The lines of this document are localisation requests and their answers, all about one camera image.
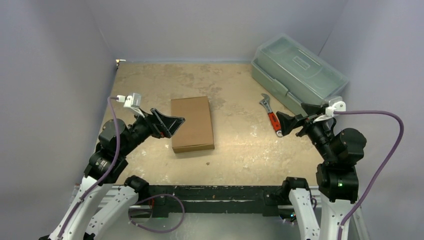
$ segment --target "cardboard box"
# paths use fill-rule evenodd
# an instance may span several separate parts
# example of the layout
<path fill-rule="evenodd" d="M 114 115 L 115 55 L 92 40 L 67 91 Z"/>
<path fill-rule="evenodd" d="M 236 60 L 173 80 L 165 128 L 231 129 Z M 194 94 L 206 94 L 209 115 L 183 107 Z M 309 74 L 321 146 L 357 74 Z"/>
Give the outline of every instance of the cardboard box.
<path fill-rule="evenodd" d="M 171 138 L 174 153 L 215 149 L 207 96 L 172 99 L 171 115 L 185 118 Z"/>

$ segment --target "translucent plastic container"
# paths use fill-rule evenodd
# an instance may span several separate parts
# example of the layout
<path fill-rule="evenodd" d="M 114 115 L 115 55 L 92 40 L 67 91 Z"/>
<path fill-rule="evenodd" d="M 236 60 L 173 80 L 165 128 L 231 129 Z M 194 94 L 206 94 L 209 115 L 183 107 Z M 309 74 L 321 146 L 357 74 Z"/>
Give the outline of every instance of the translucent plastic container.
<path fill-rule="evenodd" d="M 346 76 L 285 34 L 259 46 L 252 65 L 252 77 L 284 105 L 320 105 L 340 95 L 348 83 Z"/>

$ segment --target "gray wall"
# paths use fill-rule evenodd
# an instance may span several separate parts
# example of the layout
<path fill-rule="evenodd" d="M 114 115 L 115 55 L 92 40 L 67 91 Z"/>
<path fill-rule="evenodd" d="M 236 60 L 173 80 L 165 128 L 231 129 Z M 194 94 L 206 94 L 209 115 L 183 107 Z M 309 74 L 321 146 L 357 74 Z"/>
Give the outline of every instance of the gray wall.
<path fill-rule="evenodd" d="M 96 141 L 115 60 L 84 0 L 0 2 L 1 239 L 49 234 Z"/>
<path fill-rule="evenodd" d="M 349 0 L 321 57 L 350 78 L 348 110 L 398 114 L 405 134 L 362 204 L 373 240 L 423 239 L 424 5 L 422 0 Z M 384 116 L 340 117 L 368 139 L 357 165 L 363 192 L 399 127 Z"/>
<path fill-rule="evenodd" d="M 250 61 L 285 32 L 318 53 L 347 0 L 87 0 L 111 52 L 129 61 Z"/>

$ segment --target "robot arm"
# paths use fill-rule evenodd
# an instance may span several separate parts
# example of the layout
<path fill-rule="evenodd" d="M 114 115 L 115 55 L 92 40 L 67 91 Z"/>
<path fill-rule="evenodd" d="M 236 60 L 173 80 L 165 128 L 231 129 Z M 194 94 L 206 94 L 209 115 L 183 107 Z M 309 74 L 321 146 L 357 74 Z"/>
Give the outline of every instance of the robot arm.
<path fill-rule="evenodd" d="M 124 102 L 126 108 L 130 108 L 136 113 L 135 122 L 127 126 L 124 121 L 117 119 L 118 129 L 115 129 L 113 120 L 103 125 L 102 132 L 98 136 L 99 143 L 85 168 L 77 196 L 56 229 L 49 236 L 41 237 L 40 240 L 98 240 L 104 229 L 119 216 L 116 213 L 126 211 L 139 197 L 149 197 L 148 195 L 143 196 L 142 192 L 145 191 L 134 185 L 135 183 L 132 181 L 144 187 L 145 184 L 142 183 L 147 182 L 135 176 L 130 177 L 127 179 L 129 182 L 125 182 L 128 187 L 121 189 L 122 195 L 118 193 L 115 202 L 108 203 L 106 209 L 103 208 L 93 216 L 105 194 L 128 165 L 126 156 L 150 136 L 158 139 L 171 138 L 185 121 L 183 117 L 165 116 L 155 108 L 150 110 L 151 114 L 142 111 L 138 107 L 141 95 L 137 93 L 132 93 L 127 97 L 120 95 L 117 100 Z M 120 149 L 116 163 L 112 166 L 117 149 L 117 134 L 120 138 Z M 86 190 L 101 179 L 109 168 L 111 170 L 106 178 L 82 199 Z"/>
<path fill-rule="evenodd" d="M 315 214 L 308 200 L 308 184 L 304 178 L 287 177 L 282 191 L 277 192 L 283 198 L 289 198 L 296 213 L 301 238 L 303 240 L 337 239 L 339 225 L 344 216 L 358 200 L 359 181 L 355 165 L 364 157 L 365 137 L 353 128 L 346 128 L 339 134 L 333 132 L 327 121 L 334 117 L 335 111 L 346 111 L 346 104 L 341 98 L 331 100 L 324 105 L 302 103 L 308 116 L 289 116 L 277 112 L 282 134 L 284 136 L 298 127 L 302 129 L 296 136 L 307 135 L 318 150 L 324 162 L 317 166 L 316 181 L 321 196 L 321 228 L 316 223 Z M 348 239 L 349 221 L 344 225 L 341 239 Z"/>

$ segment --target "cable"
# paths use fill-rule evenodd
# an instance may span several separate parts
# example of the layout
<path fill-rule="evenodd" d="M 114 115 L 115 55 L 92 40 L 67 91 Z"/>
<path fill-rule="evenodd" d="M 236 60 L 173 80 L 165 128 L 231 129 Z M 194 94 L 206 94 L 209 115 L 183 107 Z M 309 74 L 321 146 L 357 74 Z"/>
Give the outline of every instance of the cable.
<path fill-rule="evenodd" d="M 315 197 L 313 197 L 311 199 L 312 199 L 312 202 L 313 202 L 313 208 L 312 209 L 315 210 L 317 208 L 318 201 L 317 201 L 317 199 Z"/>
<path fill-rule="evenodd" d="M 340 222 L 339 229 L 338 229 L 337 239 L 338 240 L 342 240 L 342 232 L 343 232 L 343 228 L 345 226 L 345 223 L 354 214 L 354 212 L 361 206 L 362 202 L 365 200 L 365 198 L 367 197 L 368 193 L 370 192 L 371 187 L 373 186 L 373 184 L 376 181 L 377 177 L 382 172 L 383 168 L 386 166 L 387 162 L 392 157 L 392 155 L 395 152 L 395 150 L 398 148 L 398 145 L 399 145 L 399 143 L 402 140 L 402 136 L 404 135 L 404 122 L 402 121 L 402 119 L 399 116 L 397 116 L 394 113 L 388 112 L 388 111 L 379 111 L 379 110 L 335 111 L 334 114 L 338 114 L 338 115 L 380 114 L 380 115 L 390 116 L 390 117 L 396 119 L 397 122 L 399 123 L 399 135 L 397 136 L 397 139 L 394 142 L 393 147 L 388 152 L 387 156 L 385 157 L 384 161 L 381 163 L 380 167 L 378 167 L 377 171 L 374 173 L 374 176 L 372 176 L 371 181 L 369 182 L 368 186 L 366 187 L 365 191 L 363 192 L 363 194 L 360 197 L 360 199 L 358 200 L 358 202 L 355 204 L 355 206 L 353 206 L 352 210 L 350 210 L 349 213 L 346 214 L 346 216 L 344 216 L 344 218 Z"/>
<path fill-rule="evenodd" d="M 76 204 L 73 206 L 73 208 L 70 210 L 69 215 L 66 217 L 65 221 L 63 222 L 62 227 L 60 228 L 59 234 L 57 235 L 57 239 L 61 239 L 62 235 L 65 232 L 65 228 L 67 227 L 67 225 L 69 224 L 69 221 L 71 220 L 72 216 L 75 214 L 75 212 L 77 211 L 78 207 L 81 205 L 81 203 L 84 202 L 84 199 L 86 199 L 86 197 L 88 196 L 88 194 L 90 194 L 91 191 L 93 191 L 93 189 L 95 187 L 97 187 L 97 185 L 99 183 L 101 183 L 103 180 L 105 180 L 105 178 L 109 175 L 109 173 L 112 171 L 112 169 L 114 168 L 117 160 L 118 160 L 118 156 L 119 156 L 119 151 L 120 151 L 120 145 L 121 145 L 121 138 L 120 138 L 120 134 L 119 134 L 119 127 L 118 127 L 118 120 L 117 120 L 117 116 L 115 114 L 114 108 L 112 107 L 112 103 L 111 100 L 118 100 L 117 97 L 114 96 L 109 96 L 107 98 L 107 105 L 110 108 L 110 111 L 112 112 L 112 117 L 113 117 L 113 123 L 115 126 L 115 135 L 116 135 L 116 150 L 115 150 L 115 155 L 113 156 L 113 160 L 112 163 L 110 164 L 109 168 L 107 169 L 107 171 L 93 184 L 91 185 L 79 198 L 80 201 L 76 202 Z"/>
<path fill-rule="evenodd" d="M 146 201 L 149 201 L 151 199 L 154 199 L 154 198 L 157 198 L 157 197 L 161 197 L 161 196 L 174 198 L 179 203 L 179 205 L 181 205 L 182 216 L 181 216 L 181 219 L 179 220 L 179 222 L 178 222 L 178 224 L 176 226 L 174 226 L 173 228 L 170 228 L 168 230 L 155 230 L 155 229 L 151 229 L 151 228 L 148 228 L 148 227 L 145 227 L 145 226 L 142 226 L 142 225 L 136 223 L 131 218 L 130 212 L 128 212 L 129 222 L 132 223 L 133 225 L 135 225 L 136 227 L 139 227 L 141 229 L 147 230 L 147 231 L 152 232 L 152 233 L 157 233 L 157 234 L 166 234 L 166 233 L 170 233 L 170 232 L 174 231 L 175 229 L 177 229 L 183 223 L 184 215 L 186 214 L 186 210 L 184 209 L 183 202 L 181 202 L 181 200 L 178 199 L 178 197 L 176 197 L 174 195 L 171 195 L 171 194 L 163 193 L 163 194 L 154 195 L 154 196 L 148 197 L 148 198 L 146 198 L 144 200 L 138 201 L 134 205 L 140 205 L 140 204 L 142 204 L 142 203 L 144 203 Z"/>

